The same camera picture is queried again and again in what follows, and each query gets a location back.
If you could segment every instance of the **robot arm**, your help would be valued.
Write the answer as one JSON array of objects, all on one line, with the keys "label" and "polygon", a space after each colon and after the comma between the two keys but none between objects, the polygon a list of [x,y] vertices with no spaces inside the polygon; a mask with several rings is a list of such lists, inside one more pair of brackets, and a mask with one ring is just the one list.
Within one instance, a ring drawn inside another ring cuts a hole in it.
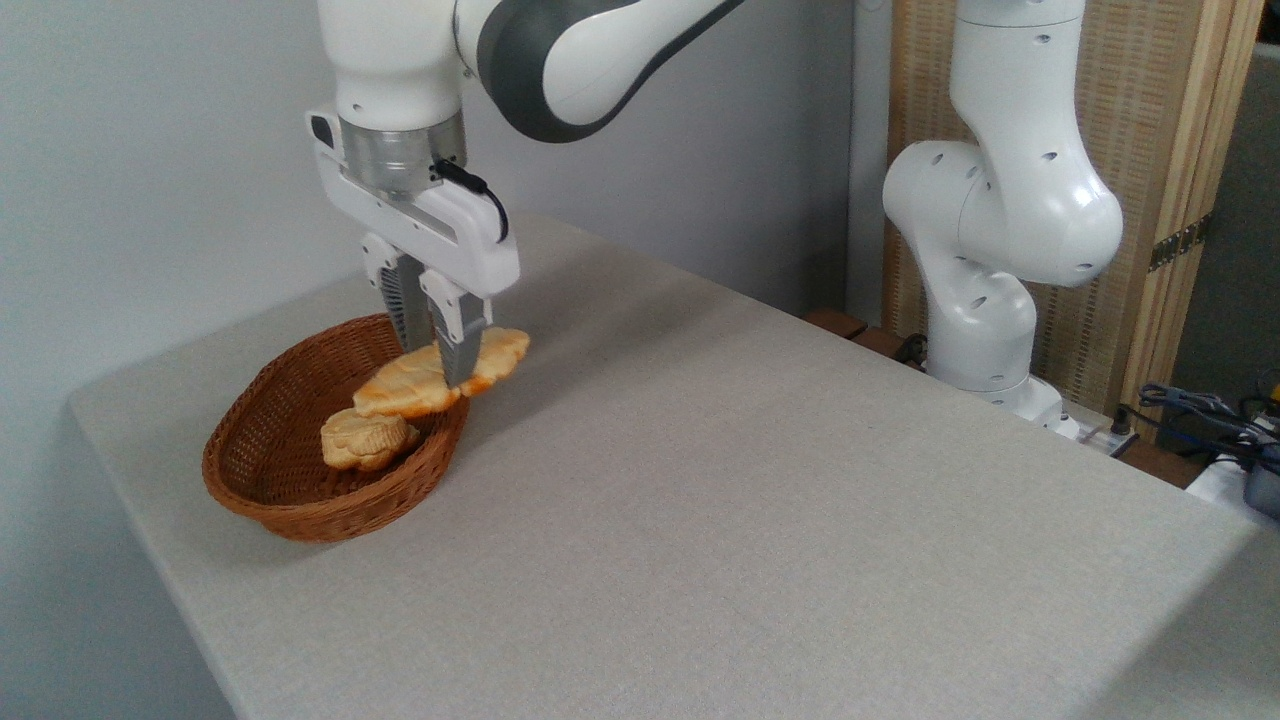
[{"label": "robot arm", "polygon": [[467,67],[520,132],[572,142],[742,0],[481,0],[458,8]]},{"label": "robot arm", "polygon": [[915,143],[884,183],[929,300],[929,374],[1051,428],[1061,396],[1030,377],[1036,306],[1019,279],[1088,283],[1124,224],[1076,126],[1084,4],[959,0],[951,99],[979,145]]},{"label": "robot arm", "polygon": [[520,277],[497,196],[467,173],[462,78],[520,132],[608,124],[667,59],[742,0],[319,0],[334,110],[310,113],[329,199],[370,232],[366,270],[404,350],[475,368],[492,300]]}]

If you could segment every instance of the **wicker basket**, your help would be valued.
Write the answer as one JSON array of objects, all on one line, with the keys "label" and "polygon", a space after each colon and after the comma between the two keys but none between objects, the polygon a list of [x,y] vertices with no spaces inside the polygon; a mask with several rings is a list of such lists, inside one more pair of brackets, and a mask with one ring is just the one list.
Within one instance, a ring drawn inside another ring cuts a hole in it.
[{"label": "wicker basket", "polygon": [[209,495],[268,530],[301,542],[337,542],[383,528],[422,501],[449,466],[470,402],[413,424],[422,443],[378,473],[324,464],[320,425],[401,355],[385,315],[312,336],[262,368],[205,446]]}]

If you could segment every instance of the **bamboo panel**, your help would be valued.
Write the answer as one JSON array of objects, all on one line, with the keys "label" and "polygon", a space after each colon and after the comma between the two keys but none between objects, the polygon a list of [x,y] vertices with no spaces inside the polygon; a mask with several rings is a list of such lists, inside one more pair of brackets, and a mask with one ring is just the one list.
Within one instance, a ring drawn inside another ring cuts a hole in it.
[{"label": "bamboo panel", "polygon": [[[1247,67],[1240,18],[1251,8],[1257,18],[1261,3],[1088,5],[1076,105],[1089,155],[1120,197],[1124,242],[1088,287],[1030,287],[1041,315],[1032,369],[1075,402],[1108,411],[1133,389],[1126,378],[1171,364],[1198,254],[1148,277],[1152,249],[1212,205]],[[900,0],[895,13],[891,152],[920,140],[972,141],[947,97],[955,0]],[[910,250],[892,227],[886,242],[883,324],[924,332]]]}]

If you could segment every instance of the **bread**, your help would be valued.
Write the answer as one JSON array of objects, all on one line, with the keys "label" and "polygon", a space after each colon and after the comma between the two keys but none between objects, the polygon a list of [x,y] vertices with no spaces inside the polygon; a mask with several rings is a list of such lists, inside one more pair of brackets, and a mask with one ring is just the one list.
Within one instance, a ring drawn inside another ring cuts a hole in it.
[{"label": "bread", "polygon": [[443,413],[462,397],[462,391],[444,382],[440,348],[429,345],[392,360],[352,396],[356,413],[422,418]]},{"label": "bread", "polygon": [[475,397],[492,388],[498,380],[504,380],[516,372],[516,365],[529,352],[529,334],[507,328],[488,328],[480,337],[480,357],[471,379],[458,389],[467,397]]},{"label": "bread", "polygon": [[412,447],[417,438],[417,428],[406,423],[404,418],[365,418],[356,414],[353,407],[334,413],[320,428],[325,465],[335,470],[381,470],[397,455]]},{"label": "bread", "polygon": [[460,397],[475,397],[511,375],[529,351],[529,336],[489,328],[480,337],[480,356],[471,378],[456,388],[444,380],[440,348],[430,345],[393,360],[352,397],[362,416],[422,418],[443,413]]}]

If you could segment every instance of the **gray table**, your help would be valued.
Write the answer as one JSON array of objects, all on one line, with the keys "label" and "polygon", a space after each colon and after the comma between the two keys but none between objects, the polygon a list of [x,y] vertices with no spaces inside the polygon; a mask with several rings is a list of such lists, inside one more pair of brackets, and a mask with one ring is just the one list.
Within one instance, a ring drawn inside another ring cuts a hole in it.
[{"label": "gray table", "polygon": [[73,400],[246,719],[1280,717],[1280,539],[850,342],[552,220],[517,374],[389,528],[205,495],[257,369],[352,278]]}]

